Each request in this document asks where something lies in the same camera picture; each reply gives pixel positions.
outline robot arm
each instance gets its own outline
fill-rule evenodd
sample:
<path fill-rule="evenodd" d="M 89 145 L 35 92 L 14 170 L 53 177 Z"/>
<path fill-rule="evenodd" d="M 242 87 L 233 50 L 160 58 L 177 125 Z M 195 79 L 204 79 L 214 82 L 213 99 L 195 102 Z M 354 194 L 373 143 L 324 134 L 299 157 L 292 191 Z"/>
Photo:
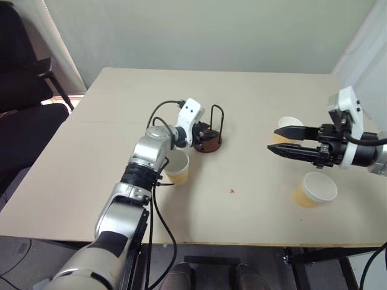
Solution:
<path fill-rule="evenodd" d="M 201 105 L 188 99 L 175 127 L 147 128 L 100 214 L 95 241 L 67 261 L 47 290 L 130 288 L 149 215 L 144 206 L 151 199 L 166 154 L 175 146 L 194 145 L 193 126 L 203 114 Z"/>
<path fill-rule="evenodd" d="M 315 140 L 317 148 L 298 144 L 274 144 L 267 146 L 275 154 L 296 160 L 308 161 L 317 168 L 340 165 L 368 167 L 371 173 L 387 176 L 387 140 L 380 134 L 363 131 L 363 112 L 352 87 L 342 89 L 330 97 L 328 112 L 333 124 L 321 127 L 288 126 L 275 133 L 293 140 Z"/>

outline table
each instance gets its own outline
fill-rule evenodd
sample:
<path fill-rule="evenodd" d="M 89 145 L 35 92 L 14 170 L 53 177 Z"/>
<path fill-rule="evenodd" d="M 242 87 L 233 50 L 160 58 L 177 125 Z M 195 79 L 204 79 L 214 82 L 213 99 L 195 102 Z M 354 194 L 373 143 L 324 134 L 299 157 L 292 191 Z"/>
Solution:
<path fill-rule="evenodd" d="M 387 240 L 386 178 L 361 167 L 324 168 L 337 183 L 337 198 L 301 208 L 293 190 L 318 169 L 266 148 L 282 116 L 307 126 L 331 123 L 327 100 L 341 87 L 325 74 L 105 68 L 0 212 L 0 234 L 92 241 L 151 111 L 163 100 L 191 97 L 207 109 L 203 121 L 213 103 L 224 108 L 223 145 L 211 154 L 188 149 L 188 182 L 157 189 L 177 242 L 380 245 Z M 174 124 L 177 114 L 176 106 L 166 105 L 157 115 Z M 365 129 L 379 131 L 369 120 Z M 158 219 L 153 239 L 170 242 Z"/>

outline table surface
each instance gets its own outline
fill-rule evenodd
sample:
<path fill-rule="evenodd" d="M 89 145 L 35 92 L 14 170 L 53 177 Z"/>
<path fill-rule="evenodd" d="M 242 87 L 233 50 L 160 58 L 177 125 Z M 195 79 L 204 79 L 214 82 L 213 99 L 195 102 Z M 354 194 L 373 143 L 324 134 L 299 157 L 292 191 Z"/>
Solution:
<path fill-rule="evenodd" d="M 0 212 L 0 234 L 92 241 L 151 111 L 164 100 L 190 97 L 207 108 L 203 121 L 212 104 L 224 108 L 223 145 L 210 154 L 188 149 L 188 182 L 157 189 L 178 242 L 379 245 L 387 240 L 386 178 L 362 167 L 324 168 L 337 198 L 302 208 L 293 192 L 318 169 L 266 148 L 285 115 L 307 126 L 330 123 L 327 100 L 341 87 L 325 74 L 105 68 Z M 166 105 L 157 115 L 175 124 L 178 108 Z M 378 132 L 369 120 L 365 129 Z M 158 219 L 153 239 L 170 242 Z"/>

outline black office chair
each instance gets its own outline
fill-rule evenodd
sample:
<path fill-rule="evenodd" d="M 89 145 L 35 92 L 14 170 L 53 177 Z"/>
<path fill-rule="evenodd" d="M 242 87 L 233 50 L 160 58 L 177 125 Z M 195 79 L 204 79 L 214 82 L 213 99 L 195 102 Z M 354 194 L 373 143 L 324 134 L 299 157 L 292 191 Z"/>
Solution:
<path fill-rule="evenodd" d="M 53 60 L 36 60 L 13 4 L 0 2 L 0 113 L 13 111 L 0 118 L 0 194 L 18 171 L 35 162 L 68 116 L 63 104 L 41 105 L 53 96 L 45 78 L 54 80 L 72 109 L 57 86 Z"/>

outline paper cup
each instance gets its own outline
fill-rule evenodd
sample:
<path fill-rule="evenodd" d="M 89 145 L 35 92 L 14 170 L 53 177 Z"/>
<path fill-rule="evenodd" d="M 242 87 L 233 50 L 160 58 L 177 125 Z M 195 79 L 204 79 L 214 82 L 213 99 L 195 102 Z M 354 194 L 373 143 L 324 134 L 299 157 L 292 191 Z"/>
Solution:
<path fill-rule="evenodd" d="M 282 117 L 278 120 L 278 128 L 287 127 L 287 126 L 303 126 L 302 122 L 294 117 Z M 294 143 L 294 140 L 282 137 L 278 134 L 274 134 L 273 144 L 281 143 Z"/>
<path fill-rule="evenodd" d="M 297 186 L 293 197 L 301 207 L 315 207 L 323 202 L 332 201 L 336 196 L 336 183 L 329 176 L 320 172 L 310 172 Z"/>
<path fill-rule="evenodd" d="M 164 171 L 174 184 L 183 184 L 188 178 L 189 157 L 183 150 L 172 150 L 167 154 L 168 165 Z"/>

